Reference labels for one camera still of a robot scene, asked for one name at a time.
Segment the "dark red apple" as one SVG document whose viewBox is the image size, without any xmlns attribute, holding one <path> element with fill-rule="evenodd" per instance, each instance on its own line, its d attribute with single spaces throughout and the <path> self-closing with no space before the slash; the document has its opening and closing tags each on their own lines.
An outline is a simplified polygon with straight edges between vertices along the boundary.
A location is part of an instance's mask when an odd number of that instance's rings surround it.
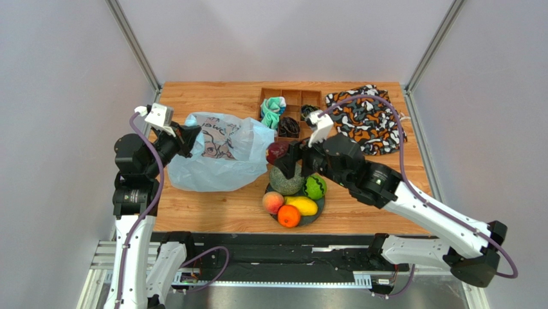
<svg viewBox="0 0 548 309">
<path fill-rule="evenodd" d="M 266 160 L 269 164 L 274 165 L 275 161 L 283 157 L 289 149 L 289 142 L 276 141 L 270 144 L 266 150 Z"/>
</svg>

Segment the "light blue cartoon plastic bag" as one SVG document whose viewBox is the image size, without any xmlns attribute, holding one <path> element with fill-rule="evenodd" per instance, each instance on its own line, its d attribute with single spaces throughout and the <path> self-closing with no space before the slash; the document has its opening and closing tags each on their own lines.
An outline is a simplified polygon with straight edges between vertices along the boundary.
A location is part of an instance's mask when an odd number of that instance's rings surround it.
<svg viewBox="0 0 548 309">
<path fill-rule="evenodd" d="M 196 112 L 186 126 L 200 126 L 192 156 L 177 156 L 167 166 L 171 185 L 183 191 L 228 192 L 254 182 L 267 172 L 266 150 L 275 131 L 248 118 Z"/>
</svg>

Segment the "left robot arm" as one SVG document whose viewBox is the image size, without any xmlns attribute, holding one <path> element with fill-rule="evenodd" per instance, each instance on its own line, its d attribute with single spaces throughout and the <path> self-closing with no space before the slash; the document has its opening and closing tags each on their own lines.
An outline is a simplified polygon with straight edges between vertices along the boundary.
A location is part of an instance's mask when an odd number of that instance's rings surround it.
<svg viewBox="0 0 548 309">
<path fill-rule="evenodd" d="M 149 266 L 152 230 L 165 175 L 163 169 L 177 155 L 191 157 L 201 129 L 171 124 L 174 134 L 157 130 L 147 142 L 131 133 L 114 145 L 118 174 L 114 181 L 113 214 L 116 250 L 113 278 L 105 308 L 163 308 L 178 268 L 194 243 L 189 232 L 169 233 Z"/>
</svg>

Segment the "orange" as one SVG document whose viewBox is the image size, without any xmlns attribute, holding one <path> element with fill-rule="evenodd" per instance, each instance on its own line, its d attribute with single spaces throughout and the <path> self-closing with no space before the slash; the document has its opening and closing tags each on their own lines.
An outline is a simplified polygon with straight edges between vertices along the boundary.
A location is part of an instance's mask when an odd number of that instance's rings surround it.
<svg viewBox="0 0 548 309">
<path fill-rule="evenodd" d="M 297 227 L 300 220 L 301 213 L 293 205 L 283 205 L 277 212 L 277 221 L 285 228 Z"/>
</svg>

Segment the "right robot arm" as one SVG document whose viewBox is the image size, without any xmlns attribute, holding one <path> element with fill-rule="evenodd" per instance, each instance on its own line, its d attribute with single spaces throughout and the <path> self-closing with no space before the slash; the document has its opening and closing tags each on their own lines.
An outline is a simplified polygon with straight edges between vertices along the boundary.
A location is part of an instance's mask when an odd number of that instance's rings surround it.
<svg viewBox="0 0 548 309">
<path fill-rule="evenodd" d="M 451 272 L 480 288 L 497 275 L 507 227 L 451 210 L 384 164 L 367 160 L 359 145 L 343 135 L 310 144 L 275 142 L 266 158 L 287 178 L 319 174 L 346 188 L 358 202 L 398 214 L 433 233 L 432 238 L 375 235 L 368 256 L 381 265 L 423 265 Z"/>
</svg>

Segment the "netted green melon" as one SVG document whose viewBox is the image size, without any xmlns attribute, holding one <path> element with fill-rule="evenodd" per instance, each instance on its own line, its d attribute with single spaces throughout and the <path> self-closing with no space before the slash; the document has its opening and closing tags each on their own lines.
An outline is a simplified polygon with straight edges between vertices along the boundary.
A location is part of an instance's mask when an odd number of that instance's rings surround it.
<svg viewBox="0 0 548 309">
<path fill-rule="evenodd" d="M 269 172 L 269 187 L 272 191 L 278 192 L 283 196 L 296 194 L 302 190 L 306 182 L 301 172 L 301 165 L 296 164 L 294 176 L 286 178 L 279 168 L 272 167 Z"/>
</svg>

